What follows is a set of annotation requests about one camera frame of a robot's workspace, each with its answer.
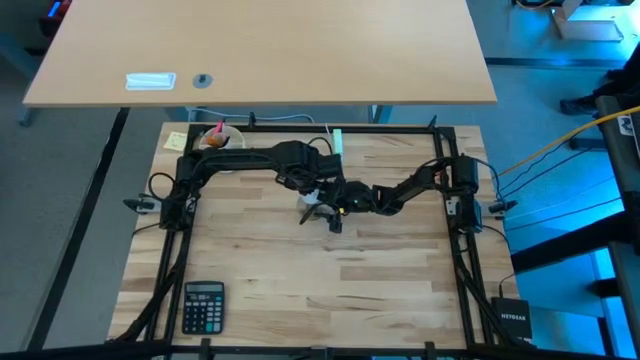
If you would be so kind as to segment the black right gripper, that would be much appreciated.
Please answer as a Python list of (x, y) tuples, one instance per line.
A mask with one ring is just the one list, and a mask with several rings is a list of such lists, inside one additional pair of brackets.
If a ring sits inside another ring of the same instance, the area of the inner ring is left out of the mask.
[[(334, 180), (331, 185), (329, 199), (339, 200), (339, 207), (346, 213), (366, 213), (374, 210), (373, 191), (368, 185), (360, 181)], [(316, 215), (327, 221), (330, 232), (335, 234), (342, 233), (343, 223), (340, 212), (317, 212)]]

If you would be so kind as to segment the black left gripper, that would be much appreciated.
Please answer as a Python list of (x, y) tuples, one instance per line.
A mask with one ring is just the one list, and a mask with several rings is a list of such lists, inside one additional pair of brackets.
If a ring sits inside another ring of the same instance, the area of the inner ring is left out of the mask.
[[(332, 174), (316, 173), (304, 168), (292, 168), (278, 173), (276, 182), (292, 191), (311, 193), (332, 177)], [(318, 200), (323, 205), (329, 205), (331, 202), (331, 190), (329, 188), (321, 188)]]

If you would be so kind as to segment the white ribbed pen cup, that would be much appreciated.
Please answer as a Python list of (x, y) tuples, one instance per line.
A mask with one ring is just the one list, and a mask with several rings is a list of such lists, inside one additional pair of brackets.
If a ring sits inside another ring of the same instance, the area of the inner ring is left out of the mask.
[[(215, 147), (210, 147), (206, 144), (206, 137), (214, 134), (214, 128), (207, 130), (200, 137), (200, 140), (198, 143), (199, 149), (215, 148)], [(216, 149), (244, 149), (246, 147), (244, 136), (237, 128), (230, 125), (224, 125), (224, 133), (228, 135), (230, 139), (224, 148), (216, 148)]]

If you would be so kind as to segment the yellow sticky note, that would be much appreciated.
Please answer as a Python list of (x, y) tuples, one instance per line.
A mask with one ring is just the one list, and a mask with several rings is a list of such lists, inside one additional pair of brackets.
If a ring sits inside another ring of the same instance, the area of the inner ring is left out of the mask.
[(182, 132), (172, 131), (167, 137), (163, 148), (167, 150), (182, 152), (187, 144), (188, 135)]

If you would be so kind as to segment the black crossbar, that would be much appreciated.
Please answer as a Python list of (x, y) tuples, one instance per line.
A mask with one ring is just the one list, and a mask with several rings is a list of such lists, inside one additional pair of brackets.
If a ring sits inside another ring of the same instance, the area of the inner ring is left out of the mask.
[(0, 353), (0, 360), (141, 360), (174, 354), (195, 354), (199, 360), (217, 355), (301, 356), (311, 360), (337, 357), (402, 356), (423, 360), (438, 358), (475, 360), (634, 360), (605, 355), (541, 350), (532, 347), (501, 347), (473, 344), (467, 349), (438, 349), (432, 342), (418, 349), (332, 348), (332, 347), (233, 347), (214, 346), (205, 339), (199, 345), (172, 345), (163, 341), (109, 342), (99, 345)]

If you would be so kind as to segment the tan wooden desk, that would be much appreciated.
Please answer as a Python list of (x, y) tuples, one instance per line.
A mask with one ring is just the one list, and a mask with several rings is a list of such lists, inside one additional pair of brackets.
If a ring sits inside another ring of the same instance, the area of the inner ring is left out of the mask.
[[(173, 90), (127, 91), (130, 73)], [(209, 74), (205, 89), (193, 86)], [(30, 107), (493, 104), (465, 0), (73, 0)]]

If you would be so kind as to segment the black desk calculator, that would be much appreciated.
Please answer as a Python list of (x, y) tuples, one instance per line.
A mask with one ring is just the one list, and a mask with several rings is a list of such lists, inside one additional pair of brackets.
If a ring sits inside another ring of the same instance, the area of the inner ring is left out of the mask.
[(225, 285), (193, 281), (184, 285), (181, 330), (186, 335), (219, 335), (225, 325)]

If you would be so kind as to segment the person's foot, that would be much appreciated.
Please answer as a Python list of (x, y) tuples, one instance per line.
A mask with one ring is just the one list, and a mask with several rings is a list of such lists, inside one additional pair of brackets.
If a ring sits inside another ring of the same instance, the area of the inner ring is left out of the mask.
[(559, 101), (560, 112), (565, 115), (593, 114), (597, 110), (596, 99), (601, 96), (628, 94), (640, 90), (640, 70), (609, 70), (605, 74), (606, 83), (593, 90), (590, 95)]

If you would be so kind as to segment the dark grey cart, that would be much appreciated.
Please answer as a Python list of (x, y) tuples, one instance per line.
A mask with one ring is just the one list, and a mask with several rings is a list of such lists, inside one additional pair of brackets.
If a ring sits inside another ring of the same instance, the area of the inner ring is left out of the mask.
[(600, 125), (618, 185), (623, 228), (609, 245), (636, 357), (640, 360), (640, 117), (622, 115), (613, 96), (596, 100)]

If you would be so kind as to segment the white cardboard box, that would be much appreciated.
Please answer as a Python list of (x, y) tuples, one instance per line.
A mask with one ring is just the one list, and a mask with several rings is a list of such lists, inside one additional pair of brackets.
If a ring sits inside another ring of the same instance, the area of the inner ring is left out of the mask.
[(584, 0), (563, 0), (551, 10), (560, 37), (570, 41), (620, 42), (624, 35), (615, 17), (599, 18), (593, 11), (580, 10)]

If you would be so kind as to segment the black metal table frame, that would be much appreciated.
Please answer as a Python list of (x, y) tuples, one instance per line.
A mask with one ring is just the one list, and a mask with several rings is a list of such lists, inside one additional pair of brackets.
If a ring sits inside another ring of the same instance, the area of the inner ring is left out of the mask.
[[(471, 128), (252, 125), (248, 148), (298, 140), (336, 154), (342, 130), (346, 181), (394, 187), (429, 160), (478, 160), (477, 202), (494, 196), (492, 168)], [(147, 189), (161, 203), (179, 157), (198, 148), (205, 128), (187, 127), (182, 153), (158, 149)], [(188, 202), (190, 226), (159, 227), (160, 212), (141, 217), (108, 337), (119, 342), (233, 347), (467, 349), (473, 344), (521, 347), (489, 303), (512, 269), (507, 243), (495, 232), (454, 228), (456, 197), (425, 191), (394, 216), (351, 213), (342, 233), (323, 218), (300, 225), (302, 195), (272, 170), (223, 171)], [(225, 285), (219, 335), (182, 333), (184, 285)]]

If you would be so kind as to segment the black Netgear network switch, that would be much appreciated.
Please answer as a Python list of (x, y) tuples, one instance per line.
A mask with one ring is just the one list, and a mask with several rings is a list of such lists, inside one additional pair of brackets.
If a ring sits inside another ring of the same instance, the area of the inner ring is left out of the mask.
[(491, 304), (500, 323), (510, 335), (526, 341), (532, 339), (530, 307), (527, 301), (493, 297)]

